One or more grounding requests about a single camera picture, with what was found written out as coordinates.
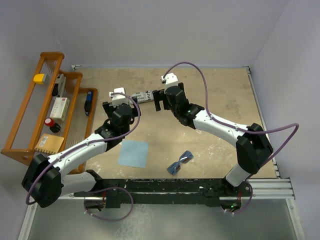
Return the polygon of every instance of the blue object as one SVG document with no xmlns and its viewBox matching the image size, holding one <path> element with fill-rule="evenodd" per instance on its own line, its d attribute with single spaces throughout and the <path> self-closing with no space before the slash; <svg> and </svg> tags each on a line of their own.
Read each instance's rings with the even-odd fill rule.
<svg viewBox="0 0 320 240">
<path fill-rule="evenodd" d="M 84 111 L 85 111 L 85 115 L 89 116 L 90 110 L 91 110 L 91 103 L 92 103 L 92 97 L 94 95 L 93 91 L 88 91 L 87 95 L 86 95 L 86 100 L 84 103 Z"/>
<path fill-rule="evenodd" d="M 189 162 L 194 156 L 190 151 L 185 151 L 179 158 L 179 161 L 172 163 L 168 168 L 168 172 L 172 175 L 176 175 L 177 172 L 181 169 L 180 163 L 186 164 Z"/>
<path fill-rule="evenodd" d="M 128 167 L 145 168 L 148 143 L 144 141 L 123 140 L 118 164 Z"/>
</svg>

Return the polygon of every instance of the white box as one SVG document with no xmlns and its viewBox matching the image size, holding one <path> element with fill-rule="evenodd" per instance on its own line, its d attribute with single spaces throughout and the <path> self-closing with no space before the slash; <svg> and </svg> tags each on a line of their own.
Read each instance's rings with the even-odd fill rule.
<svg viewBox="0 0 320 240">
<path fill-rule="evenodd" d="M 54 101 L 50 118 L 54 121 L 64 121 L 69 107 L 69 99 L 67 97 L 57 97 Z"/>
</svg>

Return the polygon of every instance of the white wall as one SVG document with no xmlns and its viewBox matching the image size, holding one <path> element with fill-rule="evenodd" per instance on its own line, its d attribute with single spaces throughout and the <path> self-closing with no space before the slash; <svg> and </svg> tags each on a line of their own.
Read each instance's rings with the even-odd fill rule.
<svg viewBox="0 0 320 240">
<path fill-rule="evenodd" d="M 248 66 L 289 0 L 38 0 L 72 64 Z"/>
<path fill-rule="evenodd" d="M 253 83 L 268 129 L 292 122 L 300 129 L 277 157 L 290 177 L 311 240 L 320 227 L 320 1 L 291 0 L 252 67 Z M 275 147 L 289 132 L 271 134 Z"/>
<path fill-rule="evenodd" d="M 0 2 L 0 149 L 5 145 L 40 53 L 63 51 L 45 20 L 34 0 Z M 70 68 L 66 57 L 63 65 L 64 69 Z M 26 170 L 25 165 L 0 154 L 1 239 L 18 238 L 26 212 L 26 191 L 21 186 Z"/>
</svg>

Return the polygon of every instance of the black base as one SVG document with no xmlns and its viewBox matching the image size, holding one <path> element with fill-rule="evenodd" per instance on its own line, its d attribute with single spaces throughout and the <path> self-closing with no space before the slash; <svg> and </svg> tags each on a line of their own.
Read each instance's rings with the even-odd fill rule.
<svg viewBox="0 0 320 240">
<path fill-rule="evenodd" d="M 220 207 L 220 197 L 249 197 L 248 184 L 231 187 L 225 179 L 102 179 L 89 170 L 97 180 L 92 191 L 110 187 L 125 188 L 133 197 L 134 204 L 201 204 L 208 207 Z M 75 197 L 102 197 L 102 192 L 90 194 L 77 192 Z M 120 208 L 121 204 L 130 204 L 127 193 L 118 190 L 106 191 L 106 208 Z"/>
</svg>

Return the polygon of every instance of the table surface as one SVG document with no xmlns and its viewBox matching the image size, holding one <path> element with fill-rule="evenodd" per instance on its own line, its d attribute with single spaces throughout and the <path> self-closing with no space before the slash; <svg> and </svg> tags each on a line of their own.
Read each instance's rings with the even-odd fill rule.
<svg viewBox="0 0 320 240">
<path fill-rule="evenodd" d="M 97 88 L 98 101 L 92 132 L 108 118 L 102 102 L 110 102 L 109 92 L 124 87 L 127 94 L 163 89 L 160 77 L 165 68 L 81 68 L 81 87 Z M 215 115 L 235 123 L 262 124 L 253 89 L 245 68 L 203 68 L 207 80 L 208 105 Z M 193 68 L 175 68 L 179 82 L 184 83 L 190 103 L 205 106 L 204 83 Z M 236 149 L 226 141 L 204 131 L 181 125 L 168 110 L 156 112 L 154 102 L 141 103 L 141 121 L 126 140 L 148 143 L 145 168 L 118 165 L 121 145 L 95 156 L 86 170 L 95 170 L 102 178 L 223 178 L 237 163 Z M 175 176 L 167 168 L 189 150 L 194 158 L 181 166 Z M 276 178 L 272 161 L 254 178 Z"/>
<path fill-rule="evenodd" d="M 97 214 L 117 219 L 130 206 Z M 84 214 L 83 199 L 58 199 L 37 207 L 28 240 L 296 240 L 285 199 L 253 199 L 231 216 L 205 205 L 135 204 L 122 221 L 105 222 Z"/>
</svg>

